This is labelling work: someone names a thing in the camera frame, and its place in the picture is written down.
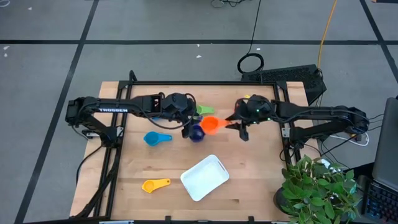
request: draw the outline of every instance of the orange measuring cup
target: orange measuring cup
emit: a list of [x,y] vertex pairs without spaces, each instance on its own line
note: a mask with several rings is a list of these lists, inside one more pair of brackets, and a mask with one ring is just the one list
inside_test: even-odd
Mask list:
[[218,119],[215,116],[205,116],[200,126],[205,134],[217,134],[220,128],[229,125],[229,121]]

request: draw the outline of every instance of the white tray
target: white tray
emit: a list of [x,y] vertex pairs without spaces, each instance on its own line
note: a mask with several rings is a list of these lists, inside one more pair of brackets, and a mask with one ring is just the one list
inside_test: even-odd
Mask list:
[[228,171],[215,155],[206,157],[181,174],[182,184],[196,202],[228,179]]

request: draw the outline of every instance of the potted plant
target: potted plant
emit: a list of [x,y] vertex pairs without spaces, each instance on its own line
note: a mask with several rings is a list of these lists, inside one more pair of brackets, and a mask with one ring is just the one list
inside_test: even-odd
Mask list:
[[275,205],[290,215],[291,223],[339,224],[359,215],[353,170],[344,173],[341,166],[325,167],[321,158],[304,156],[294,166],[282,169],[286,181],[274,196]]

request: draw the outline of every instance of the wooden table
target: wooden table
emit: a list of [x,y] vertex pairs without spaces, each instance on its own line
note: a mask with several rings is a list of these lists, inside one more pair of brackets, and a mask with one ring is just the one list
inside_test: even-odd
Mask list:
[[[103,82],[100,98],[115,98],[117,82]],[[302,83],[287,83],[290,102],[308,106]],[[226,118],[233,112],[234,102],[244,95],[262,95],[274,99],[271,86],[133,86],[132,97],[164,92],[191,93],[199,105],[215,108],[215,116]],[[111,114],[95,114],[105,125],[110,125]],[[176,123],[160,120],[159,123],[175,126]],[[297,121],[297,126],[309,127],[311,121]],[[148,131],[173,135],[173,140],[156,147],[148,146],[143,137]],[[288,220],[272,202],[284,178],[280,172],[285,162],[279,159],[282,141],[279,125],[263,122],[248,127],[250,140],[240,140],[237,130],[222,129],[217,135],[205,136],[200,143],[183,139],[181,129],[160,129],[148,120],[131,114],[127,117],[123,152],[119,166],[118,182],[113,203],[113,220],[232,220],[245,221],[254,216],[257,221]],[[307,144],[317,148],[315,140]],[[85,156],[100,145],[99,139],[88,141]],[[80,172],[75,198],[70,214],[76,215],[87,204],[98,188],[105,150],[88,159]],[[183,172],[210,154],[216,155],[229,172],[229,180],[199,202],[194,202],[181,183]],[[301,150],[315,158],[319,154],[311,147]],[[147,179],[170,178],[171,185],[151,194],[141,189]],[[101,214],[104,214],[103,200]]]

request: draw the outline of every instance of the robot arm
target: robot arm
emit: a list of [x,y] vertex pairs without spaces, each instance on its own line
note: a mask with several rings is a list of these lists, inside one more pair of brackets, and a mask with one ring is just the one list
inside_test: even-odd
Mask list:
[[177,121],[183,123],[177,128],[183,127],[182,136],[184,138],[189,137],[192,126],[198,122],[193,119],[193,116],[196,115],[196,101],[189,93],[173,93],[166,97],[163,93],[159,93],[136,96],[130,100],[101,99],[88,96],[69,101],[65,121],[71,126],[83,125],[91,132],[98,134],[107,147],[119,144],[120,130],[105,126],[94,118],[94,113],[131,113],[140,118],[163,118]]
[[235,103],[234,113],[226,118],[228,121],[241,121],[240,123],[230,124],[227,128],[239,130],[239,136],[244,141],[249,140],[249,134],[246,131],[247,126],[269,120],[289,123],[299,119],[326,120],[329,122],[310,128],[283,128],[283,136],[289,138],[294,147],[303,147],[310,138],[319,138],[342,131],[350,134],[363,134],[369,127],[366,113],[354,107],[297,106],[282,101],[272,100],[270,102],[267,98],[258,95],[252,95],[249,99],[239,99]]

